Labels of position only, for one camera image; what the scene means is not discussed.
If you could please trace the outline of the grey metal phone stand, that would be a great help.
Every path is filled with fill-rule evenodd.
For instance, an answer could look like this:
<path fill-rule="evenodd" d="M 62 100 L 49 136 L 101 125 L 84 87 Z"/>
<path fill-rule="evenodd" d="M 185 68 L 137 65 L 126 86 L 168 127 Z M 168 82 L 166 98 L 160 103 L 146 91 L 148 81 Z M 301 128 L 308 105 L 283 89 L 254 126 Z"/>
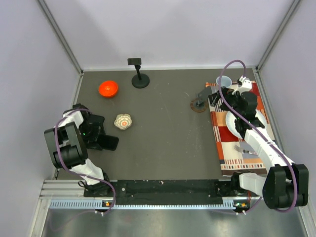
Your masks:
<path fill-rule="evenodd" d="M 212 94 L 210 86 L 205 87 L 201 92 L 196 94 L 196 98 L 190 103 L 190 107 L 194 112 L 202 113 L 208 107 L 208 96 Z"/>

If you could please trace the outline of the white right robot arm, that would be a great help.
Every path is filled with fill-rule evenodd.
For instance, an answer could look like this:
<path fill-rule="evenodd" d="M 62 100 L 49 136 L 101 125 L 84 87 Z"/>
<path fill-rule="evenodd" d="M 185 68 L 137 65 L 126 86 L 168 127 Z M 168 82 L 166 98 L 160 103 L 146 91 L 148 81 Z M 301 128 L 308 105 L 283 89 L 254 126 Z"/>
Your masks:
<path fill-rule="evenodd" d="M 251 191 L 262 197 L 268 208 L 279 212 L 307 205 L 309 171 L 305 165 L 295 164 L 270 138 L 266 120 L 257 110 L 257 95 L 222 87 L 209 95 L 208 100 L 212 107 L 223 101 L 220 109 L 226 112 L 229 132 L 253 149 L 267 172 L 266 177 L 250 170 L 235 172 L 231 177 L 231 191 L 238 196 Z"/>

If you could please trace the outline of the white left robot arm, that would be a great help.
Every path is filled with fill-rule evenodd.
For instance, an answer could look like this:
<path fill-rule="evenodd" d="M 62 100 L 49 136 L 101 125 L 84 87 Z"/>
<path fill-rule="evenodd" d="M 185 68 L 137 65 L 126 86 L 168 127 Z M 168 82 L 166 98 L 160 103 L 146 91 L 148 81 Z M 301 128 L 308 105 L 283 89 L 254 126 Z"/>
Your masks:
<path fill-rule="evenodd" d="M 113 193 L 106 172 L 88 157 L 88 150 L 117 148 L 119 139 L 107 135 L 105 118 L 92 114 L 82 104 L 75 104 L 63 112 L 62 119 L 44 132 L 52 164 L 82 178 L 78 185 L 86 197 L 106 197 Z"/>

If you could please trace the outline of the black smartphone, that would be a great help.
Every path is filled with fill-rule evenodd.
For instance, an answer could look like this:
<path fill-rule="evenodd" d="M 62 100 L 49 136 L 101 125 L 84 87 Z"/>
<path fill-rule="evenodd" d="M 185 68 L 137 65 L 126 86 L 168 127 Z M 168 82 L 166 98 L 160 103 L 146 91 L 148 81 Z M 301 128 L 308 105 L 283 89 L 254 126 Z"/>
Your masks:
<path fill-rule="evenodd" d="M 115 136 L 101 134 L 99 135 L 97 142 L 102 149 L 115 151 L 119 143 L 119 138 Z"/>

